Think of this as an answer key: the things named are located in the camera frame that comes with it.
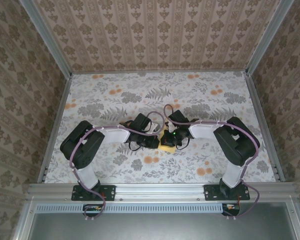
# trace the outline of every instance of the table surface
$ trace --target table surface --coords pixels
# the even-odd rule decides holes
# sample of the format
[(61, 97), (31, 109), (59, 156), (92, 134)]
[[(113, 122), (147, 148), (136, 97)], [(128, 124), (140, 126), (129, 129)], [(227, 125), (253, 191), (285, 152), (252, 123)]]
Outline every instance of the table surface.
[[(246, 182), (275, 182), (243, 72), (166, 72), (73, 75), (45, 183), (76, 183), (60, 151), (62, 141), (87, 120), (111, 126), (142, 113), (163, 113), (172, 104), (189, 120), (240, 118), (260, 141), (259, 156), (244, 176)], [(154, 122), (161, 118), (150, 116)], [(184, 150), (129, 150), (127, 143), (102, 145), (93, 162), (102, 183), (216, 183), (228, 160), (217, 140), (192, 139)]]

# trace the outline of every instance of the black mounting plate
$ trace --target black mounting plate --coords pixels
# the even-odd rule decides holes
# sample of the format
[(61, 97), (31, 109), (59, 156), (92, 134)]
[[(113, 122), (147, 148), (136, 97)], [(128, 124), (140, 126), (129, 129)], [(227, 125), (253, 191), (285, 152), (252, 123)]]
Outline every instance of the black mounting plate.
[(234, 192), (228, 198), (226, 198), (220, 191), (219, 184), (206, 184), (203, 186), (203, 189), (206, 201), (237, 201), (238, 195), (240, 197), (240, 201), (250, 200), (248, 187), (243, 184), (239, 184), (235, 188), (233, 188)]
[[(99, 193), (106, 201), (114, 201), (116, 196), (115, 185), (101, 185)], [(97, 195), (85, 190), (81, 185), (75, 185), (72, 189), (72, 201), (101, 201)]]

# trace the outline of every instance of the cable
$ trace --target cable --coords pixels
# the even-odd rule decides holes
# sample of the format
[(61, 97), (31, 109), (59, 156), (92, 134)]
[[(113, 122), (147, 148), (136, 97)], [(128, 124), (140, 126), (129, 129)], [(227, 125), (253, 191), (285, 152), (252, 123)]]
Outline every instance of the cable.
[(246, 136), (251, 140), (251, 142), (253, 143), (253, 145), (254, 145), (254, 147), (255, 147), (255, 154), (253, 155), (253, 157), (252, 157), (250, 160), (248, 160), (248, 161), (245, 163), (244, 168), (243, 168), (243, 170), (242, 170), (242, 173), (241, 173), (241, 175), (240, 175), (240, 181), (242, 182), (242, 184), (244, 184), (244, 185), (247, 186), (248, 188), (251, 188), (251, 189), (253, 189), (254, 191), (256, 191), (257, 197), (256, 197), (254, 203), (251, 205), (251, 207), (250, 207), (247, 211), (245, 211), (244, 213), (242, 213), (242, 214), (240, 214), (240, 215), (237, 215), (237, 216), (235, 216), (235, 217), (238, 218), (238, 217), (244, 216), (246, 213), (250, 212), (250, 210), (257, 204), (257, 202), (258, 202), (258, 200), (259, 200), (259, 198), (260, 198), (260, 193), (259, 193), (259, 191), (258, 191), (257, 189), (255, 189), (254, 187), (252, 187), (252, 186), (246, 184), (246, 183), (244, 182), (244, 180), (243, 180), (243, 177), (244, 177), (244, 175), (245, 175), (245, 173), (246, 173), (246, 171), (247, 171), (248, 165), (249, 165), (253, 160), (255, 160), (256, 157), (257, 157), (258, 154), (259, 154), (259, 147), (258, 147), (257, 142), (254, 140), (254, 138), (253, 138), (248, 132), (246, 132), (245, 130), (243, 130), (241, 127), (238, 127), (238, 126), (236, 126), (236, 125), (227, 123), (227, 122), (225, 122), (225, 121), (202, 121), (202, 120), (201, 120), (201, 121), (185, 122), (185, 123), (173, 121), (173, 120), (171, 120), (171, 119), (168, 117), (168, 115), (166, 114), (166, 108), (167, 108), (168, 106), (171, 108), (172, 113), (174, 112), (174, 108), (172, 107), (172, 105), (171, 105), (171, 104), (166, 104), (166, 105), (163, 107), (163, 114), (164, 114), (164, 116), (165, 116), (170, 122), (172, 122), (173, 124), (178, 124), (178, 125), (192, 125), (192, 124), (226, 125), (226, 126), (229, 126), (229, 127), (233, 128), (233, 129), (236, 129), (236, 130), (242, 132), (244, 135), (246, 135)]
[(183, 148), (178, 148), (178, 145), (176, 144), (176, 145), (175, 145), (175, 148), (178, 149), (178, 150), (183, 150), (183, 149), (185, 149), (186, 147), (188, 147), (189, 143), (190, 143), (190, 138), (188, 137), (188, 142), (187, 142), (187, 144), (185, 145), (185, 147), (183, 147)]
[(106, 207), (106, 200), (105, 200), (105, 198), (104, 198), (101, 194), (99, 194), (99, 193), (96, 192), (96, 191), (93, 191), (93, 190), (89, 189), (89, 188), (81, 181), (81, 179), (80, 179), (80, 177), (79, 177), (79, 175), (78, 175), (78, 173), (77, 173), (77, 169), (76, 169), (75, 165), (73, 164), (73, 159), (74, 159), (74, 156), (75, 156), (75, 154), (76, 154), (76, 151), (78, 150), (80, 144), (87, 138), (87, 136), (88, 136), (90, 133), (92, 133), (93, 131), (101, 130), (101, 129), (122, 129), (122, 130), (126, 130), (126, 131), (129, 131), (129, 132), (133, 132), (133, 133), (140, 134), (140, 135), (144, 135), (144, 136), (155, 136), (155, 135), (157, 135), (158, 133), (160, 133), (160, 132), (164, 129), (164, 127), (165, 127), (165, 118), (164, 118), (164, 116), (163, 116), (160, 112), (157, 112), (157, 111), (151, 111), (151, 112), (148, 113), (147, 116), (149, 116), (149, 115), (152, 114), (152, 113), (158, 114), (158, 115), (162, 118), (162, 122), (163, 122), (161, 128), (160, 128), (158, 131), (156, 131), (156, 132), (147, 134), (147, 133), (138, 132), (138, 131), (135, 131), (135, 130), (126, 128), (126, 127), (124, 127), (124, 126), (119, 126), (119, 125), (118, 125), (118, 126), (96, 126), (96, 127), (93, 127), (92, 129), (90, 129), (89, 131), (87, 131), (87, 132), (82, 136), (82, 138), (80, 138), (79, 142), (78, 142), (78, 143), (76, 144), (76, 146), (74, 147), (74, 149), (73, 149), (73, 151), (72, 151), (72, 153), (71, 153), (70, 159), (69, 159), (69, 166), (70, 166), (70, 168), (72, 169), (72, 171), (73, 171), (75, 177), (77, 178), (78, 183), (79, 183), (86, 191), (88, 191), (88, 192), (90, 192), (90, 193), (93, 193), (93, 194), (97, 195), (97, 196), (98, 196), (99, 198), (101, 198), (101, 200), (102, 200), (102, 209), (101, 209), (100, 212), (95, 216), (95, 218), (98, 218), (98, 217), (103, 213), (103, 211), (105, 210), (105, 207)]
[(133, 152), (138, 151), (141, 148), (141, 146), (139, 146), (137, 149), (131, 149), (131, 142), (129, 142), (129, 149)]

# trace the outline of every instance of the floral wallpaper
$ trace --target floral wallpaper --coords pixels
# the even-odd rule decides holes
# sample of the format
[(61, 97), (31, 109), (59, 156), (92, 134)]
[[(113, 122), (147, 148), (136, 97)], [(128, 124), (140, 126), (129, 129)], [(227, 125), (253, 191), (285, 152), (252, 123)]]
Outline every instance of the floral wallpaper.
[(253, 73), (287, 181), (300, 199), (300, 0), (295, 0)]
[[(227, 71), (72, 75), (45, 183), (77, 182), (60, 145), (79, 122), (117, 125), (135, 119), (139, 113), (162, 113), (165, 104), (172, 104), (189, 120), (241, 118), (261, 144), (260, 154), (244, 179), (275, 181), (245, 76), (239, 71)], [(162, 125), (160, 116), (149, 117)], [(215, 138), (197, 138), (174, 153), (147, 148), (131, 151), (127, 143), (101, 145), (92, 167), (102, 183), (215, 183), (225, 173), (227, 164)]]
[(0, 0), (0, 240), (37, 181), (64, 84), (19, 1)]
[(73, 72), (245, 69), (280, 0), (35, 0)]

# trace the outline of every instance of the purple cable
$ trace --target purple cable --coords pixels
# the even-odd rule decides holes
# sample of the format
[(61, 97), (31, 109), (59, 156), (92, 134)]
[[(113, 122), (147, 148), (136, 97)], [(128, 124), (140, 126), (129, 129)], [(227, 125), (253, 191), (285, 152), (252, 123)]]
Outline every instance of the purple cable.
[(256, 157), (257, 157), (258, 154), (259, 154), (259, 147), (258, 147), (258, 144), (256, 143), (256, 141), (254, 140), (254, 138), (253, 138), (248, 132), (246, 132), (245, 130), (243, 130), (241, 127), (238, 127), (238, 126), (236, 126), (236, 125), (227, 123), (227, 122), (225, 122), (225, 121), (195, 121), (195, 122), (186, 122), (186, 123), (173, 121), (173, 120), (171, 120), (171, 119), (168, 117), (168, 115), (166, 114), (166, 108), (167, 108), (168, 106), (171, 108), (172, 113), (174, 113), (174, 108), (172, 107), (172, 105), (166, 104), (166, 105), (163, 107), (163, 114), (164, 114), (164, 116), (165, 116), (170, 122), (172, 122), (173, 124), (178, 124), (178, 125), (192, 125), (192, 124), (226, 125), (226, 126), (229, 126), (229, 127), (231, 127), (231, 128), (234, 128), (234, 129), (236, 129), (236, 130), (242, 132), (244, 135), (246, 135), (246, 136), (251, 140), (251, 142), (253, 143), (253, 145), (254, 145), (254, 147), (255, 147), (255, 154), (253, 155), (253, 157), (252, 157), (250, 160), (248, 160), (248, 161), (245, 163), (244, 168), (243, 168), (243, 171), (242, 171), (242, 173), (241, 173), (241, 175), (240, 175), (240, 180), (241, 180), (242, 184), (244, 184), (244, 185), (247, 186), (248, 188), (251, 188), (251, 189), (253, 189), (254, 191), (256, 191), (257, 197), (256, 197), (254, 203), (251, 205), (251, 207), (250, 207), (247, 211), (245, 211), (244, 213), (242, 213), (242, 214), (240, 214), (240, 215), (237, 215), (237, 216), (235, 216), (235, 217), (236, 217), (236, 218), (237, 218), (237, 217), (241, 217), (241, 216), (244, 216), (246, 213), (250, 212), (250, 210), (257, 204), (257, 202), (258, 202), (258, 200), (259, 200), (259, 198), (260, 198), (260, 193), (259, 193), (259, 191), (258, 191), (257, 189), (255, 189), (254, 187), (252, 187), (252, 186), (248, 185), (247, 183), (245, 183), (244, 180), (243, 180), (243, 177), (244, 177), (244, 175), (245, 175), (245, 173), (246, 173), (246, 171), (247, 171), (248, 165), (249, 165), (253, 160), (255, 160)]
[[(80, 138), (79, 142), (78, 142), (78, 143), (76, 144), (76, 146), (74, 147), (74, 149), (73, 149), (73, 151), (72, 151), (72, 153), (71, 153), (70, 159), (69, 159), (69, 166), (70, 166), (70, 168), (72, 169), (72, 171), (73, 171), (75, 177), (78, 179), (78, 182), (80, 183), (80, 185), (81, 185), (86, 191), (88, 191), (88, 192), (90, 192), (90, 193), (93, 193), (93, 194), (97, 195), (97, 196), (98, 196), (99, 198), (101, 198), (101, 200), (102, 200), (102, 209), (101, 209), (100, 212), (95, 216), (95, 218), (98, 218), (98, 217), (102, 214), (102, 212), (105, 210), (105, 207), (106, 207), (106, 200), (105, 200), (105, 198), (104, 198), (100, 193), (98, 193), (98, 192), (96, 192), (96, 191), (93, 191), (93, 190), (89, 189), (89, 188), (81, 181), (81, 179), (80, 179), (80, 177), (79, 177), (79, 175), (78, 175), (78, 173), (77, 173), (77, 169), (76, 169), (75, 165), (73, 164), (73, 159), (74, 159), (74, 156), (75, 156), (76, 151), (78, 150), (80, 144), (87, 138), (87, 136), (88, 136), (90, 133), (92, 133), (93, 131), (96, 131), (96, 130), (101, 130), (101, 129), (122, 129), (122, 130), (127, 130), (127, 131), (129, 131), (129, 132), (133, 132), (133, 133), (140, 134), (140, 135), (144, 135), (144, 136), (154, 136), (154, 135), (157, 135), (157, 134), (160, 133), (160, 132), (164, 129), (164, 127), (165, 127), (165, 118), (164, 118), (164, 116), (163, 116), (160, 112), (157, 112), (157, 111), (151, 111), (151, 112), (148, 113), (147, 116), (149, 116), (149, 115), (152, 114), (152, 113), (156, 113), (156, 114), (160, 115), (160, 117), (162, 118), (162, 121), (163, 121), (163, 124), (162, 124), (161, 128), (160, 128), (157, 132), (154, 132), (154, 133), (151, 133), (151, 134), (147, 134), (147, 133), (138, 132), (138, 131), (136, 131), (136, 130), (129, 129), (129, 128), (126, 128), (126, 127), (124, 127), (124, 126), (119, 126), (119, 125), (118, 125), (118, 126), (96, 126), (96, 127), (93, 127), (92, 129), (90, 129), (89, 131), (87, 131), (87, 132), (83, 135), (83, 137)], [(87, 212), (87, 209), (88, 209), (88, 208), (90, 208), (90, 207), (87, 207), (87, 208), (84, 210), (84, 214), (83, 214), (83, 215), (85, 216), (86, 219), (90, 218), (90, 217), (88, 217), (88, 216), (86, 215), (86, 212)]]

